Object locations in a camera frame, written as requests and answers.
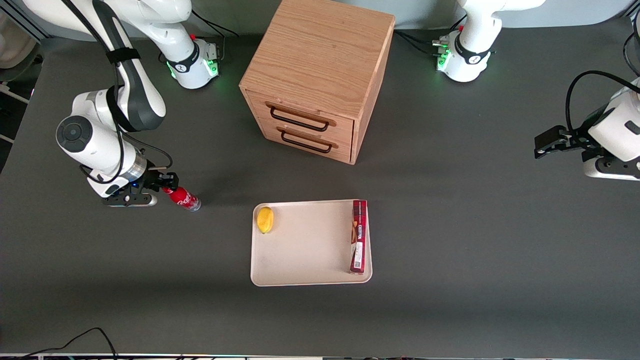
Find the green led light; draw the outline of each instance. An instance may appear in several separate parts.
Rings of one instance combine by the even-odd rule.
[[[450,50],[446,50],[444,54],[440,55],[440,59],[438,60],[438,65],[436,65],[437,71],[444,71],[444,68],[447,66],[447,62],[449,61],[449,54],[451,54]]]
[[[173,69],[171,68],[171,65],[169,65],[169,62],[166,62],[166,66],[169,68],[169,71],[171,72],[171,77],[175,79],[175,74],[173,73]]]
[[[207,71],[209,71],[209,75],[211,75],[212,78],[215,78],[216,76],[218,76],[218,63],[216,63],[213,60],[204,60],[205,64],[207,65]]]

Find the velcro strap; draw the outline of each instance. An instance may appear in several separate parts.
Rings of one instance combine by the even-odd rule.
[[[138,54],[138,50],[130,47],[121,47],[108,52],[107,59],[109,59],[110,63],[115,64],[125,60],[140,59],[140,54]]]

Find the tray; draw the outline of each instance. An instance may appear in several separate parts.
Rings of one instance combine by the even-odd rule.
[[[270,232],[255,218],[273,210]],[[349,272],[353,200],[274,202],[253,210],[251,281],[257,286],[361,284],[373,275],[371,227],[367,224],[364,274]]]

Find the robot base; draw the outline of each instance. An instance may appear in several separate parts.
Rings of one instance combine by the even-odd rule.
[[[180,86],[187,89],[201,88],[220,74],[216,44],[210,44],[199,38],[194,40],[194,43],[198,46],[200,54],[187,71],[181,72],[181,69],[172,67],[169,62],[166,63],[171,71],[171,76],[178,81]]]
[[[486,69],[486,62],[491,53],[488,53],[484,58],[478,56],[477,62],[473,64],[467,63],[456,47],[452,45],[453,41],[451,39],[455,39],[459,34],[460,32],[456,30],[432,42],[434,46],[439,47],[438,53],[440,56],[438,57],[436,70],[444,72],[452,80],[468,83],[475,80]]]

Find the red box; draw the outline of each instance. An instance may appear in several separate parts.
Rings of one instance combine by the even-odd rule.
[[[351,272],[364,274],[367,238],[367,201],[353,201],[353,232],[351,234]]]

